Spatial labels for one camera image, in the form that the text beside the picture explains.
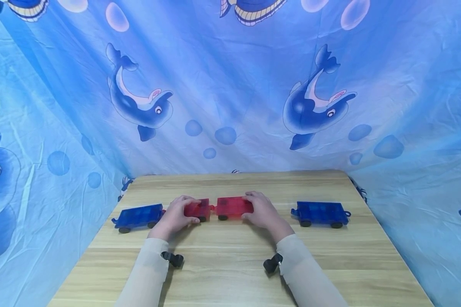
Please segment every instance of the beige sleeve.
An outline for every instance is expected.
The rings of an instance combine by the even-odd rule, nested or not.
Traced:
[[[280,240],[277,252],[283,257],[280,275],[285,279],[299,307],[348,306],[297,235]]]
[[[160,256],[167,251],[168,242],[147,238],[135,261],[115,307],[156,307],[166,280],[169,261]]]

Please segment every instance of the left hand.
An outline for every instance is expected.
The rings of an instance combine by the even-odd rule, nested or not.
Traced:
[[[199,200],[186,195],[181,195],[173,200],[160,221],[150,230],[147,238],[159,238],[167,241],[173,233],[178,232],[188,225],[198,224],[198,217],[186,217],[184,215],[184,207],[191,203],[199,202]]]

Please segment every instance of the black clip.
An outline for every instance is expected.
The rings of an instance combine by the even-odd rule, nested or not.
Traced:
[[[283,261],[282,255],[280,255],[279,253],[276,253],[272,259],[266,259],[265,262],[263,262],[263,267],[268,274],[272,274],[275,272],[278,265],[282,263],[282,261]]]
[[[160,256],[169,261],[169,263],[172,264],[172,266],[175,268],[180,268],[183,265],[184,257],[182,255],[175,255],[170,252],[162,252],[160,253]]]

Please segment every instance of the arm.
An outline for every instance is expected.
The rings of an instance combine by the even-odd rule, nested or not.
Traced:
[[[271,201],[259,192],[247,192],[244,199],[253,203],[254,213],[243,219],[269,230],[282,255],[280,275],[285,279],[299,307],[348,307],[340,292],[323,273],[292,227],[282,219]]]
[[[176,198],[150,230],[115,307],[159,305],[162,284],[169,268],[169,262],[160,253],[168,251],[170,236],[189,224],[199,223],[198,218],[184,216],[184,207],[191,203],[198,203],[198,200],[184,195]]]

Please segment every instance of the blue curtain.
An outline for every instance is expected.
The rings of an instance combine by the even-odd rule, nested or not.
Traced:
[[[137,176],[330,168],[461,306],[461,1],[0,0],[0,306]]]

